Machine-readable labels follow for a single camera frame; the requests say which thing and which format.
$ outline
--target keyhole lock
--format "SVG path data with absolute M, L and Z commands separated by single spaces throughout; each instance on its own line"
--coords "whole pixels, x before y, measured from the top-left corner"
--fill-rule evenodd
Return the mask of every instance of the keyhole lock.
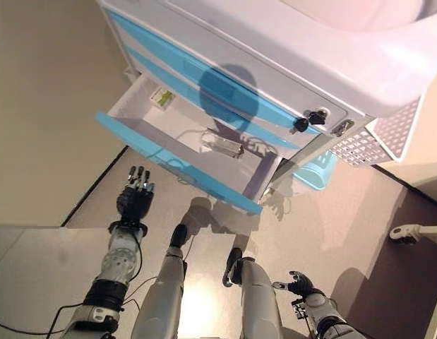
M 311 125 L 324 125 L 325 119 L 328 116 L 328 110 L 319 109 L 317 111 L 309 112 L 308 118 L 300 118 L 294 122 L 292 134 L 296 131 L 303 133 Z

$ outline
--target light blue drawer panel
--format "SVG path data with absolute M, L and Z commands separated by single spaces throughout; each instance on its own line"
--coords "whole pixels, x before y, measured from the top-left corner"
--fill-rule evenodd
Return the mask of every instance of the light blue drawer panel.
M 210 116 L 222 120 L 230 126 L 233 126 L 237 131 L 246 132 L 272 145 L 278 145 L 285 148 L 290 148 L 292 150 L 300 148 L 299 146 L 289 143 L 279 136 L 276 136 L 275 134 L 263 129 L 259 125 L 254 124 L 252 121 L 243 118 L 241 115 L 233 112 L 232 110 L 227 109 L 218 101 L 189 86 L 176 76 L 173 76 L 171 73 L 152 63 L 143 55 L 135 52 L 130 47 L 127 47 L 127 50 L 132 57 L 142 63 L 147 70 L 149 70 L 166 86 L 170 87 L 176 94 L 186 98 L 194 105 L 201 107 Z
M 286 129 L 293 127 L 297 119 L 282 108 L 148 30 L 113 12 L 109 12 L 109 14 L 123 30 L 142 44 L 151 54 L 195 83 L 201 90 L 210 93 L 219 101 L 250 117 L 258 117 Z M 319 134 L 311 127 L 305 133 Z
M 250 213 L 259 214 L 261 212 L 262 208 L 257 203 L 200 171 L 149 138 L 134 131 L 118 119 L 103 112 L 99 112 L 96 119 L 126 145 L 144 155 L 148 160 L 185 179 L 188 183 L 197 186 L 211 196 L 247 210 Z

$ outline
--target beige wall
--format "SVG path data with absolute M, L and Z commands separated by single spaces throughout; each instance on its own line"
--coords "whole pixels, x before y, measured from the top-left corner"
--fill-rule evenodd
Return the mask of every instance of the beige wall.
M 426 94 L 407 157 L 383 167 L 437 200 L 437 77 Z
M 60 225 L 116 157 L 125 67 L 94 0 L 0 0 L 0 225 Z

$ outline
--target black cable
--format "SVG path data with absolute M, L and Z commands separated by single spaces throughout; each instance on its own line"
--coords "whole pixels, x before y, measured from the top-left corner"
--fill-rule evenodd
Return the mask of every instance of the black cable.
M 304 318 L 304 321 L 306 322 L 306 326 L 308 326 L 308 331 L 309 331 L 309 333 L 312 333 L 312 331 L 311 331 L 311 327 L 309 326 L 308 319 L 307 319 L 307 318 Z
M 152 280 L 152 279 L 156 279 L 157 278 L 157 276 L 155 276 L 155 277 L 150 277 L 150 278 L 148 278 L 148 279 L 146 279 L 145 281 L 143 281 L 131 294 L 129 294 L 125 299 L 124 299 L 124 301 L 127 301 L 127 300 L 129 300 L 130 299 L 130 297 L 131 296 L 133 296 L 134 294 L 135 294 L 135 292 L 136 291 L 138 291 L 144 284 L 146 284 L 148 281 L 150 281 L 150 280 Z
M 138 242 L 138 239 L 136 239 L 135 233 L 133 233 L 133 231 L 131 231 L 132 237 L 136 242 L 136 245 L 138 246 L 138 252 L 140 253 L 140 266 L 138 267 L 138 270 L 136 272 L 136 274 L 129 280 L 129 282 L 131 282 L 133 279 L 135 279 L 138 274 L 140 274 L 141 271 L 141 266 L 143 265 L 143 253 L 141 253 L 141 245 Z
M 24 330 L 18 330 L 16 328 L 12 328 L 9 327 L 7 325 L 3 325 L 2 323 L 0 323 L 0 327 L 5 328 L 8 331 L 12 331 L 12 332 L 16 332 L 16 333 L 20 333 L 20 334 L 28 334 L 28 335 L 47 335 L 48 332 L 30 332 L 30 331 L 24 331 Z M 61 333 L 64 332 L 64 330 L 57 330 L 52 332 L 53 334 L 57 334 L 57 333 Z
M 50 326 L 49 332 L 47 333 L 47 337 L 46 337 L 46 339 L 49 339 L 49 338 L 50 338 L 50 335 L 53 334 L 52 331 L 54 330 L 55 323 L 56 323 L 56 320 L 58 319 L 58 317 L 59 317 L 59 315 L 60 315 L 60 312 L 61 312 L 63 309 L 72 309 L 73 307 L 79 307 L 80 305 L 83 305 L 83 303 L 81 302 L 80 304 L 75 304 L 75 305 L 64 305 L 64 306 L 60 307 L 60 308 L 58 309 L 58 311 L 56 311 L 55 318 L 54 318 L 54 320 L 52 321 L 52 324 L 51 324 L 51 326 Z
M 190 254 L 191 245 L 193 245 L 193 240 L 195 239 L 195 235 L 192 236 L 190 241 L 190 246 L 188 247 L 187 254 L 185 255 L 184 261 L 187 260 L 187 256 Z
M 138 305 L 138 303 L 136 302 L 135 299 L 130 299 L 130 300 L 128 300 L 127 302 L 124 302 L 124 303 L 122 304 L 122 306 L 127 305 L 129 302 L 134 302 L 135 305 L 136 305 L 136 308 L 140 311 L 140 305 Z

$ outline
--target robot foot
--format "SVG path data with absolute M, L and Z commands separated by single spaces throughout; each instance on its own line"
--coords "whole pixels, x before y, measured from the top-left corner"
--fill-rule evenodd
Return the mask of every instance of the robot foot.
M 183 245 L 185 245 L 187 234 L 187 226 L 182 224 L 177 225 L 174 229 L 173 235 L 171 236 L 171 242 L 169 243 L 169 245 L 180 249 Z
M 238 261 L 241 259 L 242 256 L 243 253 L 239 247 L 234 247 L 230 251 L 226 261 L 225 274 L 223 275 L 222 279 L 223 285 L 225 287 L 231 287 L 232 283 L 241 283 L 241 265 L 239 265 Z

